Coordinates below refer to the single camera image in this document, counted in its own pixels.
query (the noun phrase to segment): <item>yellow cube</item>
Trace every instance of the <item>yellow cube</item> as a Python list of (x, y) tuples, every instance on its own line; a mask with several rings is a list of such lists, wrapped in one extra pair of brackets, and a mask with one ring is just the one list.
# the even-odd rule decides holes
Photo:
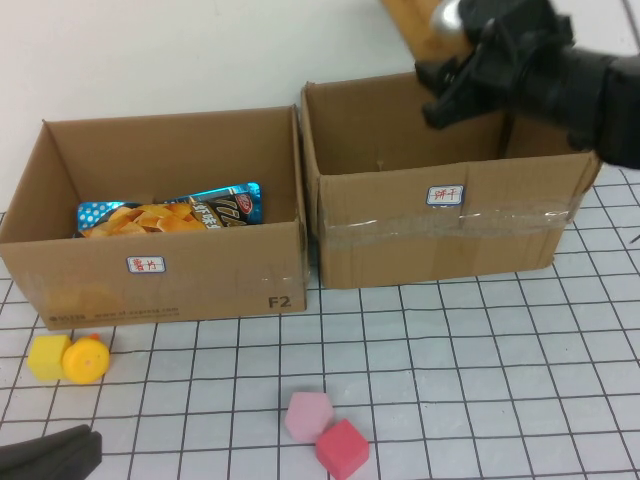
[(41, 382), (62, 380), (65, 378), (62, 356), (70, 346), (68, 335), (36, 337), (27, 358), (27, 366)]

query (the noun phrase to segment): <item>red block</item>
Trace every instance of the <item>red block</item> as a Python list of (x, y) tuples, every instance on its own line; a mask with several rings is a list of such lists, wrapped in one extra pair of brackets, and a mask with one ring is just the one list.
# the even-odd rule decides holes
[(316, 457), (336, 480), (346, 480), (369, 459), (369, 442), (342, 420), (318, 438)]

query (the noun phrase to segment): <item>potato chips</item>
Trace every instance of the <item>potato chips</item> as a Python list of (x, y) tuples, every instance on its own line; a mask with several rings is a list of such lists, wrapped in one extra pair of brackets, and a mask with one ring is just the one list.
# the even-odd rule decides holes
[(162, 204), (83, 203), (79, 232), (86, 238), (193, 232), (262, 223), (262, 196), (257, 183), (219, 188)]

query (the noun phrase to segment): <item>robotic arm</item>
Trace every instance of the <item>robotic arm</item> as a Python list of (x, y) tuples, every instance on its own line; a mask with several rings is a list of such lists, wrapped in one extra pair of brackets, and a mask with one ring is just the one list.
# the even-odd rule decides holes
[(576, 150), (640, 169), (640, 57), (575, 47), (570, 18), (550, 0), (446, 0), (431, 24), (474, 49), (463, 62), (416, 63), (437, 98), (423, 107), (429, 125), (507, 109), (565, 128)]

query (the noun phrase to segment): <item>cardboard box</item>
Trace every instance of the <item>cardboard box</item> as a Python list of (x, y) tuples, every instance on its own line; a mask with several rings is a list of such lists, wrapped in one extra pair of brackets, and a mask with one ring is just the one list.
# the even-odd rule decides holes
[[(552, 262), (598, 160), (572, 152), (566, 134), (552, 127), (517, 119), (508, 129), (503, 114), (432, 130), (421, 114), (430, 99), (413, 74), (305, 88), (309, 216), (326, 287)], [(506, 158), (494, 160), (501, 151)], [(460, 204), (430, 205), (428, 194), (443, 190), (433, 187), (446, 187), (449, 203)]]
[[(293, 107), (45, 122), (0, 231), (0, 254), (47, 327), (298, 312), (306, 227)], [(258, 182), (264, 224), (72, 239), (80, 202), (162, 201)], [(130, 257), (161, 273), (130, 272)]]

